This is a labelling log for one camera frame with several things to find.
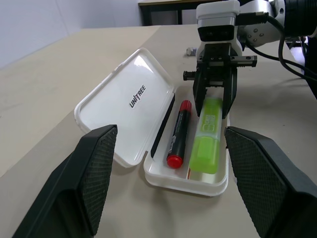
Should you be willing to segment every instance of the unitree logo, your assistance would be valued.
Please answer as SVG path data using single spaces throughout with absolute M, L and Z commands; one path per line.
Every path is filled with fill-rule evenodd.
M 146 90 L 145 86 L 142 85 L 140 90 L 135 95 L 133 95 L 133 98 L 131 102 L 129 103 L 131 108 L 133 108 L 136 105 L 136 103 L 141 100 L 141 96 L 145 90 Z

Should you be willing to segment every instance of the desk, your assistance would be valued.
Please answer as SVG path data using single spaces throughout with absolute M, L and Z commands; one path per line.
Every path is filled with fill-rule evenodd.
M 199 43 L 195 25 L 88 29 L 1 70 L 0 168 L 17 163 L 0 178 L 0 237 L 12 236 L 50 173 L 83 136 L 73 118 L 82 98 L 140 47 L 177 83 L 184 70 L 195 69 L 195 58 L 183 55 Z M 259 50 L 276 55 L 277 45 Z M 293 60 L 286 49 L 284 57 Z M 317 101 L 306 82 L 292 80 L 279 63 L 262 57 L 256 68 L 238 74 L 231 125 L 274 139 L 317 183 Z M 142 163 L 129 169 L 113 163 L 96 238 L 104 237 L 259 236 L 231 169 L 224 194 L 206 198 L 149 185 Z
M 182 10 L 196 9 L 199 4 L 218 0 L 144 0 L 139 2 L 139 8 L 144 26 L 152 25 L 151 12 L 153 11 L 176 11 L 177 23 L 183 24 Z

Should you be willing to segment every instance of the robotic arm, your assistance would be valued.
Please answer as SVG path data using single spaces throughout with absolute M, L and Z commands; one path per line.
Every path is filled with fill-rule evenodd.
M 185 71 L 184 80 L 194 80 L 193 93 L 197 115 L 208 87 L 223 87 L 222 117 L 226 118 L 237 90 L 237 68 L 257 64 L 256 56 L 242 56 L 246 43 L 253 47 L 279 40 L 278 30 L 267 22 L 274 17 L 286 37 L 317 35 L 315 0 L 229 0 L 197 7 L 197 67 Z

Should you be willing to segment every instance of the red marker cap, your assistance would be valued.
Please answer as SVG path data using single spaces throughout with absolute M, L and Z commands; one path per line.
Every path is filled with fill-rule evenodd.
M 173 169 L 178 169 L 182 166 L 183 160 L 177 155 L 170 155 L 167 158 L 167 164 Z
M 180 105 L 179 111 L 181 112 L 183 110 L 189 111 L 191 113 L 192 112 L 192 103 L 188 100 L 184 100 L 182 102 L 182 104 Z

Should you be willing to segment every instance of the red marker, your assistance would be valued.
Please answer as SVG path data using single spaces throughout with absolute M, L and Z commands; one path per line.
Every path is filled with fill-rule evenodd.
M 167 164 L 173 169 L 181 167 L 184 161 L 187 129 L 191 114 L 191 102 L 188 100 L 183 101 L 178 112 L 172 142 L 166 159 Z

